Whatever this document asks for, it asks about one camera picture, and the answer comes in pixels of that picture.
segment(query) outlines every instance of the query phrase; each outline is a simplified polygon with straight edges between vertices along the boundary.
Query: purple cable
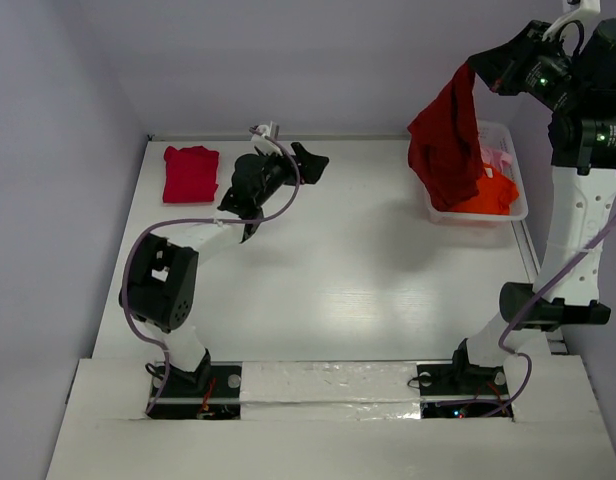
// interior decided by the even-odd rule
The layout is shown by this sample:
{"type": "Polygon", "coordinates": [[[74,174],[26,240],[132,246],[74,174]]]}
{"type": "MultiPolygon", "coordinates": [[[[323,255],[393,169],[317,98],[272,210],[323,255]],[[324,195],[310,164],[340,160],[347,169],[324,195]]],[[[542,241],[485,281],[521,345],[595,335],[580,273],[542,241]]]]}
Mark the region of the purple cable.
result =
{"type": "Polygon", "coordinates": [[[510,335],[510,332],[512,332],[515,327],[519,325],[519,323],[526,317],[526,315],[530,312],[530,309],[535,305],[535,303],[537,303],[541,298],[543,298],[546,293],[548,293],[552,288],[554,288],[555,285],[557,285],[557,283],[559,283],[568,274],[568,272],[575,268],[579,264],[579,262],[581,262],[586,257],[586,255],[588,255],[590,250],[594,249],[597,245],[599,245],[608,236],[612,229],[615,228],[615,226],[616,213],[608,221],[606,226],[599,231],[597,236],[586,244],[583,251],[578,252],[568,263],[566,263],[566,265],[564,265],[561,270],[559,270],[559,272],[548,283],[546,283],[543,287],[537,290],[537,292],[530,298],[530,300],[528,300],[528,302],[526,302],[526,304],[521,308],[521,310],[517,312],[517,315],[513,317],[512,321],[508,324],[508,327],[506,327],[506,330],[503,331],[501,337],[499,337],[499,348],[501,348],[505,352],[510,353],[511,355],[525,358],[526,362],[528,362],[528,370],[526,371],[524,381],[521,382],[521,385],[517,392],[515,392],[515,394],[510,397],[510,399],[508,399],[506,403],[501,405],[501,407],[496,408],[493,411],[486,413],[485,415],[482,415],[483,417],[492,417],[493,415],[496,415],[497,413],[501,412],[504,408],[510,406],[523,393],[524,389],[528,386],[528,382],[530,380],[530,375],[532,373],[532,359],[528,354],[523,352],[515,352],[515,350],[506,346],[506,338],[508,337],[508,335],[510,335]]]}
{"type": "Polygon", "coordinates": [[[139,328],[135,324],[134,319],[132,318],[132,313],[130,313],[130,308],[128,306],[128,280],[130,277],[130,264],[132,263],[132,259],[135,257],[135,254],[137,253],[137,249],[139,248],[139,245],[141,244],[141,242],[146,238],[146,236],[148,236],[149,233],[151,233],[153,230],[156,230],[158,228],[167,227],[171,225],[181,225],[181,224],[186,224],[186,223],[209,223],[210,224],[210,223],[221,222],[221,223],[226,223],[226,224],[239,224],[239,225],[261,224],[261,223],[269,222],[271,220],[275,220],[276,218],[279,218],[290,208],[290,206],[293,204],[293,202],[297,198],[297,194],[299,193],[299,186],[301,185],[301,173],[299,172],[299,167],[297,166],[297,162],[292,157],[290,152],[288,152],[288,150],[286,150],[286,148],[283,145],[281,145],[279,142],[277,142],[276,140],[257,132],[257,130],[255,130],[254,128],[250,129],[250,133],[254,135],[259,135],[265,138],[270,143],[272,143],[277,148],[279,148],[279,150],[281,150],[284,156],[286,156],[286,158],[290,161],[292,168],[295,171],[295,175],[297,177],[297,183],[295,184],[295,189],[292,192],[292,196],[290,197],[290,200],[288,200],[288,202],[286,202],[286,204],[281,209],[279,209],[277,213],[274,213],[273,215],[270,215],[269,217],[264,217],[264,218],[260,218],[256,220],[241,220],[241,219],[228,219],[228,218],[227,219],[180,218],[178,220],[166,220],[163,222],[155,223],[154,225],[151,225],[148,228],[146,228],[143,232],[141,232],[139,237],[137,237],[137,240],[135,240],[135,243],[133,244],[133,246],[130,248],[130,253],[128,254],[128,259],[126,260],[126,265],[124,266],[124,273],[123,273],[123,277],[121,280],[121,307],[124,311],[124,316],[126,317],[126,322],[128,322],[128,326],[130,327],[130,330],[132,330],[132,332],[137,336],[137,338],[139,338],[143,342],[158,346],[159,348],[161,348],[161,350],[164,353],[164,376],[161,380],[161,385],[159,385],[159,388],[157,389],[157,392],[155,393],[154,398],[152,399],[150,404],[146,407],[146,415],[149,414],[151,410],[155,407],[155,405],[157,404],[157,401],[159,400],[159,398],[161,397],[161,394],[164,391],[164,387],[166,386],[166,381],[168,380],[168,376],[170,375],[170,353],[168,352],[168,347],[166,346],[164,342],[157,340],[155,338],[151,338],[147,335],[144,335],[141,332],[141,330],[139,330],[139,328]]]}

